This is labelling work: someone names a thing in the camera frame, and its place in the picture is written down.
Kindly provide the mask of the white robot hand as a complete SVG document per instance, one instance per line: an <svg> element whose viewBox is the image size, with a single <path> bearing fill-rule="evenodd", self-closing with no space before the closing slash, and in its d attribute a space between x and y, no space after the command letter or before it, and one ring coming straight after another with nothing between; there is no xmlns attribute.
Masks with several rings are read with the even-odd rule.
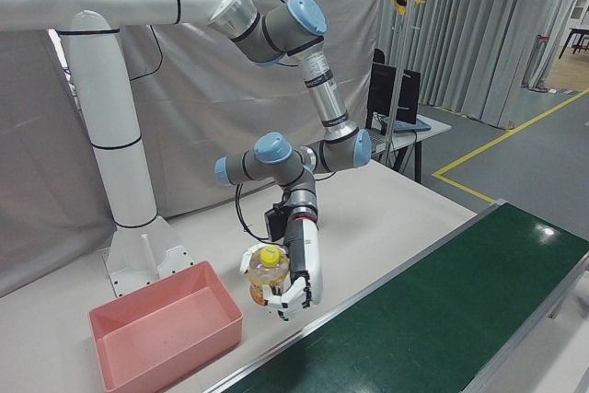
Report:
<svg viewBox="0 0 589 393"><path fill-rule="evenodd" d="M290 259L290 286L281 295L264 287L263 305L283 321L299 311L318 305L323 291L318 227L308 218L299 217L287 223L283 248Z"/></svg>

